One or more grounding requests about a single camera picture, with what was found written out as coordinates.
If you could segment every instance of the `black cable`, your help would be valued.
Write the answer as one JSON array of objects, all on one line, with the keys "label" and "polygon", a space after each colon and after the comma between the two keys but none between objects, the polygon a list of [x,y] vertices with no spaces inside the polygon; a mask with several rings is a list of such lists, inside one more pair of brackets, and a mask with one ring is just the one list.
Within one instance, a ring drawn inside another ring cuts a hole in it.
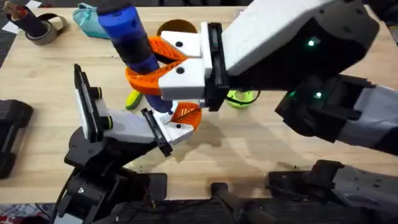
[{"label": "black cable", "polygon": [[227,214],[230,224],[236,224],[233,212],[228,209],[227,204],[219,196],[214,195],[213,198],[223,207],[224,212]]},{"label": "black cable", "polygon": [[51,224],[53,224],[54,221],[55,221],[55,217],[57,216],[57,208],[58,208],[58,206],[59,206],[59,204],[60,204],[60,202],[61,202],[61,199],[62,199],[63,195],[64,195],[65,192],[67,191],[67,185],[68,185],[68,183],[69,183],[69,180],[70,180],[70,179],[72,178],[72,176],[75,175],[76,173],[77,173],[77,169],[74,168],[74,169],[72,170],[72,172],[70,173],[70,175],[69,175],[69,177],[68,177],[68,180],[65,182],[65,185],[62,187],[62,190],[61,190],[61,192],[60,192],[60,195],[58,195],[57,201],[55,202],[54,209],[52,210],[52,214],[51,214],[51,219],[50,219],[50,221],[51,221],[50,223],[51,223]]},{"label": "black cable", "polygon": [[35,206],[36,206],[47,218],[49,218],[49,220],[51,220],[50,215],[49,215],[47,212],[45,212],[45,211],[43,210],[43,208],[40,208],[40,206],[39,206],[37,203],[35,203]]},{"label": "black cable", "polygon": [[129,221],[127,221],[126,223],[129,224],[132,219],[146,206],[146,204],[141,205],[141,207],[139,207],[136,212],[134,212],[134,214],[132,214],[132,216],[130,217]]},{"label": "black cable", "polygon": [[255,97],[255,99],[252,100],[252,101],[249,101],[249,102],[242,102],[242,101],[239,101],[239,100],[232,99],[231,97],[228,97],[228,96],[225,99],[230,101],[230,102],[232,102],[232,103],[237,103],[237,104],[240,104],[240,105],[249,105],[251,103],[254,103],[259,98],[260,94],[261,94],[261,91],[258,91],[257,96]]},{"label": "black cable", "polygon": [[[148,213],[148,214],[152,214],[152,215],[170,215],[170,214],[173,214],[173,213],[181,212],[182,210],[185,210],[187,208],[190,208],[190,207],[193,207],[193,206],[199,206],[199,205],[202,205],[202,204],[205,204],[205,203],[209,203],[209,202],[211,202],[211,200],[204,200],[204,201],[201,201],[201,202],[191,203],[191,204],[188,204],[188,205],[186,205],[186,206],[184,206],[184,207],[182,207],[182,208],[180,208],[178,210],[169,210],[169,209],[166,208],[164,210],[155,210],[155,211],[145,211],[144,210],[144,211],[140,211],[140,212]],[[138,208],[133,207],[130,204],[126,204],[126,205],[128,207],[134,209],[134,210],[138,210]]]}]

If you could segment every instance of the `wooden table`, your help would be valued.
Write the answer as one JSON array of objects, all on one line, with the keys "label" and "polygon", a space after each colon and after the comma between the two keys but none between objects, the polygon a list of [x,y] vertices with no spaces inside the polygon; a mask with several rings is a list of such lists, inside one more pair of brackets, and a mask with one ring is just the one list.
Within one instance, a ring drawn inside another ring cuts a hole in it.
[{"label": "wooden table", "polygon": [[[201,21],[234,18],[238,7],[145,7],[139,14],[149,35],[170,19],[185,19],[198,28]],[[108,40],[87,37],[72,21],[74,9],[38,9],[65,16],[70,29],[54,43],[38,47],[19,33],[0,70],[0,98],[24,101],[35,108],[12,177],[0,180],[0,203],[54,202],[72,167],[63,163],[68,140],[79,127],[73,64],[79,63],[90,83],[103,88],[108,106],[124,108],[131,87],[124,64]],[[381,26],[369,55],[347,74],[398,88],[398,50]],[[310,169],[318,159],[330,159],[361,169],[398,175],[398,157],[331,144],[299,136],[274,112],[284,93],[264,92],[247,110],[224,104],[220,112],[204,112],[194,136],[175,147],[169,158],[155,149],[128,167],[138,172],[165,172],[169,199],[208,198],[212,182],[229,183],[232,192],[268,197],[266,175],[272,170]],[[148,106],[141,103],[141,108]]]}]

